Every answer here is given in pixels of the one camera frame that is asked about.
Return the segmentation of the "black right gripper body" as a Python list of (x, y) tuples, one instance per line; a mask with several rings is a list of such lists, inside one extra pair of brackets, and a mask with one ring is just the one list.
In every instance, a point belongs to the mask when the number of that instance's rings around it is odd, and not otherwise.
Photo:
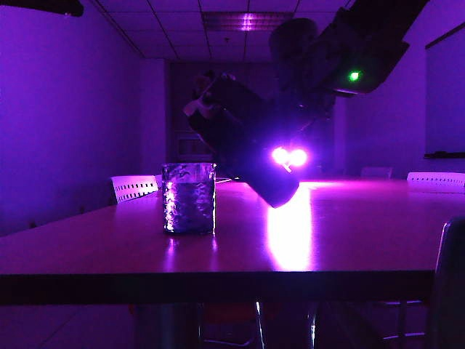
[(334, 95), (320, 87), (318, 69), (305, 60), (275, 60), (278, 94), (272, 107), (274, 135), (283, 143), (331, 119)]

